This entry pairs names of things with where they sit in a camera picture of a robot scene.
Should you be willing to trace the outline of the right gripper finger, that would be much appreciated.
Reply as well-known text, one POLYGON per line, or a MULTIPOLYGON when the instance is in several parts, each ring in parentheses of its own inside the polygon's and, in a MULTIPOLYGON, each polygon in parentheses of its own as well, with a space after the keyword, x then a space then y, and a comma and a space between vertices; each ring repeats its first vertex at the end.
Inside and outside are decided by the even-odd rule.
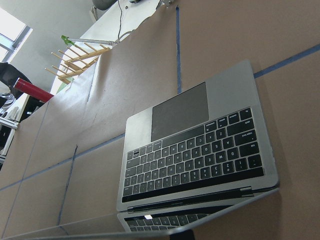
POLYGON ((174 233, 169 236, 170 240, 194 240, 194 232, 189 229, 182 232, 174 233))

